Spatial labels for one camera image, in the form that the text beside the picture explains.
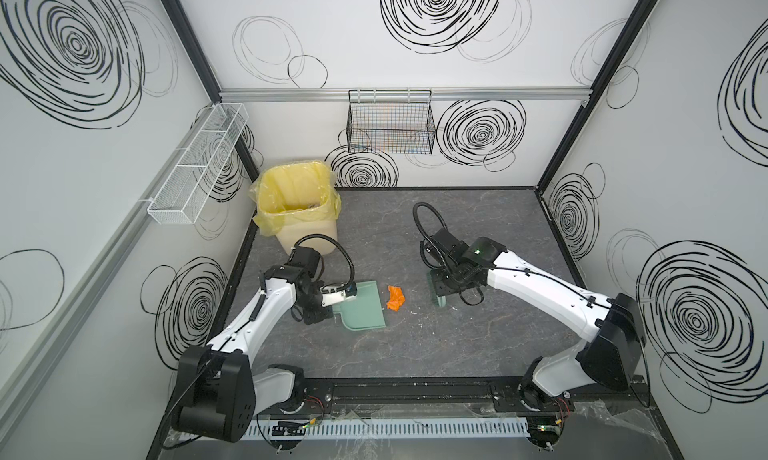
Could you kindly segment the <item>mint green dustpan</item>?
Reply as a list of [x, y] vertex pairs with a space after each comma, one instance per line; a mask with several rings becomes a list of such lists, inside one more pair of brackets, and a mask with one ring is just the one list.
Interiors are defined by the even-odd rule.
[[341, 323], [349, 331], [378, 330], [386, 327], [376, 281], [359, 282], [355, 299], [333, 305], [332, 311], [340, 317]]

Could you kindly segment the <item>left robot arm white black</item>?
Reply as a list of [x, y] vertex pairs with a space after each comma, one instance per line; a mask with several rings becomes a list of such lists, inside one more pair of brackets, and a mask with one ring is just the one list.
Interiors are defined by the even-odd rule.
[[317, 324], [332, 318], [333, 305], [357, 295], [353, 273], [341, 283], [323, 281], [323, 257], [308, 244], [313, 238], [297, 240], [284, 264], [262, 274], [255, 296], [227, 327], [207, 344], [184, 351], [165, 425], [195, 437], [237, 442], [265, 410], [302, 410], [306, 387], [301, 368], [273, 364], [255, 373], [253, 365], [285, 314], [305, 325]]

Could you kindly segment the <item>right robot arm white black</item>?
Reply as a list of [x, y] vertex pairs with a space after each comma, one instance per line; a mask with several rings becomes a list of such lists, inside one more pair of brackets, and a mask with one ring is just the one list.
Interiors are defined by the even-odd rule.
[[517, 387], [525, 408], [541, 411], [566, 392], [592, 384], [615, 392], [632, 390], [635, 371], [645, 361], [646, 344], [634, 298], [609, 297], [573, 285], [487, 237], [467, 244], [445, 223], [433, 234], [420, 222], [415, 226], [437, 306], [446, 306], [451, 297], [463, 299], [469, 292], [483, 300], [485, 290], [493, 289], [526, 302], [578, 336], [574, 346], [529, 365]]

